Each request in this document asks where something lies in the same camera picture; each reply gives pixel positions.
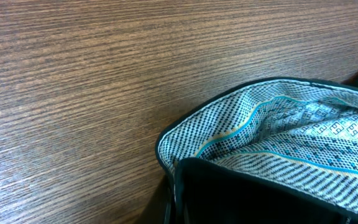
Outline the black shorts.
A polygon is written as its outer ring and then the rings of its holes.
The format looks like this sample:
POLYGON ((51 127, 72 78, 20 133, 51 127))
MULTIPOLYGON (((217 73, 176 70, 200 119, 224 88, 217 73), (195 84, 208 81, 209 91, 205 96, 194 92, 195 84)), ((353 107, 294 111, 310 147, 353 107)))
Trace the black shorts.
POLYGON ((358 73, 236 86, 164 129, 139 223, 358 223, 358 73))

